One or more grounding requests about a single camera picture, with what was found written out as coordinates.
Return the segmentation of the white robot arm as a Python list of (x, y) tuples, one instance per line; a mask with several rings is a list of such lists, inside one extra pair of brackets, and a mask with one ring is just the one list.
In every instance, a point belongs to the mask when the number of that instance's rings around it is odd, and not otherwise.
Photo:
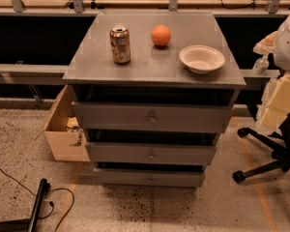
[(278, 67), (290, 71), (290, 15), (276, 32), (274, 60)]

